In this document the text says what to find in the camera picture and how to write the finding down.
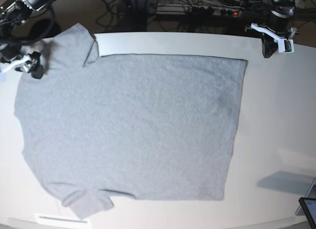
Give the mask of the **black tablet screen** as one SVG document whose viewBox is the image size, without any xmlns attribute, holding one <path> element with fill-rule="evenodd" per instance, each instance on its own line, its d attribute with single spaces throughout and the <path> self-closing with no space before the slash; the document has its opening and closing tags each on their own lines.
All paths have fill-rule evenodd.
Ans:
<svg viewBox="0 0 316 229">
<path fill-rule="evenodd" d="M 299 203 L 312 229 L 316 229 L 316 199 L 301 197 Z"/>
</svg>

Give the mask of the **white label strip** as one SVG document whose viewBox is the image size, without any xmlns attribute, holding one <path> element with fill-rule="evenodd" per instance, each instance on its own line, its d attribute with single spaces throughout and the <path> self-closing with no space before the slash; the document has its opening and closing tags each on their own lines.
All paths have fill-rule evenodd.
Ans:
<svg viewBox="0 0 316 229">
<path fill-rule="evenodd" d="M 37 221 L 39 219 L 46 219 L 46 220 L 59 220 L 59 221 L 65 221 L 65 222 L 91 224 L 90 219 L 79 219 L 79 218 L 74 218 L 74 217 L 55 216 L 55 215 L 48 215 L 48 214 L 41 214 L 41 213 L 34 213 L 34 217 Z"/>
</svg>

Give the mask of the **grey T-shirt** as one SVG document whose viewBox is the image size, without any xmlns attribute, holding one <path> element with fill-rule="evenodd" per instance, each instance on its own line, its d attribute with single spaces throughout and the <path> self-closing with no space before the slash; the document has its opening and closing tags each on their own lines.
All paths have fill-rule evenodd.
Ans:
<svg viewBox="0 0 316 229">
<path fill-rule="evenodd" d="M 246 61 L 208 56 L 100 57 L 82 25 L 45 48 L 41 79 L 23 74 L 15 116 L 40 185 L 79 218 L 138 200 L 222 200 Z"/>
</svg>

